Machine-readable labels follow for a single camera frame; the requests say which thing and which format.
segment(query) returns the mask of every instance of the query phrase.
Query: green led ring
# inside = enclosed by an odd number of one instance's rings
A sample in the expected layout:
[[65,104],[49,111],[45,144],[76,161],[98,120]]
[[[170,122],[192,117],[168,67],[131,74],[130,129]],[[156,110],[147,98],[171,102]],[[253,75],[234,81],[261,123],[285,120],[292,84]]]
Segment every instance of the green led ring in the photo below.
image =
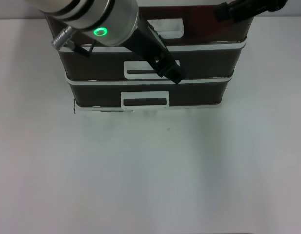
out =
[[108,33],[106,28],[97,28],[94,30],[94,34],[98,37],[105,36]]

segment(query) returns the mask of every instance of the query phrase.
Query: drawer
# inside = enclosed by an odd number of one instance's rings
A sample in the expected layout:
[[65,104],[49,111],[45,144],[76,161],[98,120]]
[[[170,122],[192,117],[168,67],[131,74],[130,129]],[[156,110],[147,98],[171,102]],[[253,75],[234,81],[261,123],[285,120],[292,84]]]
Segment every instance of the drawer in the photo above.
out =
[[221,103],[229,78],[171,81],[97,82],[67,78],[76,104],[83,108],[169,109]]
[[[233,74],[242,43],[168,46],[188,80],[229,77]],[[62,48],[60,57],[70,80],[128,81],[165,80],[148,63],[124,47],[95,47],[90,58]]]

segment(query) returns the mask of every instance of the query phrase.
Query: stacked drawers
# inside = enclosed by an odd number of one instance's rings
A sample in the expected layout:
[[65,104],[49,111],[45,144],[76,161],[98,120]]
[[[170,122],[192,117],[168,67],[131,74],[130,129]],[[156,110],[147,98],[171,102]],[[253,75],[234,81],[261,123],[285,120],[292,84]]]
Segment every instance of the stacked drawers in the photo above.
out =
[[[251,21],[217,23],[214,6],[141,7],[146,19],[182,19],[183,36],[167,39],[168,49],[187,78],[179,85],[161,78],[150,65],[124,47],[97,44],[86,58],[63,48],[59,54],[79,108],[88,110],[167,109],[221,103]],[[53,35],[65,25],[48,18]],[[91,39],[73,41],[89,49]]]

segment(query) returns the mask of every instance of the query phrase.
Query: drawer unit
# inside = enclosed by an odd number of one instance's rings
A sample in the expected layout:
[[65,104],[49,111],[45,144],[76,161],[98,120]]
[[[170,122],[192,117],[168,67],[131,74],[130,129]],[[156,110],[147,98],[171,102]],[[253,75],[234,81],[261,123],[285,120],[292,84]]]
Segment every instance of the drawer unit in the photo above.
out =
[[[245,45],[246,41],[168,48],[180,66],[187,71],[186,79],[201,79],[231,76]],[[142,58],[124,47],[95,47],[90,58],[63,48],[60,57],[69,78],[74,81],[166,79],[158,77],[150,66],[147,68],[148,63],[139,62]]]

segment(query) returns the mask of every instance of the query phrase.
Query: metal cylinder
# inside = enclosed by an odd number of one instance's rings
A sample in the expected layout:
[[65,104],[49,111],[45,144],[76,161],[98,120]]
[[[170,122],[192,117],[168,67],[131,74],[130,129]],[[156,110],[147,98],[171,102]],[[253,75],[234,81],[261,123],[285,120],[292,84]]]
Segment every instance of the metal cylinder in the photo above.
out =
[[63,29],[51,42],[52,46],[56,50],[60,50],[76,33],[76,29],[72,27],[67,27]]

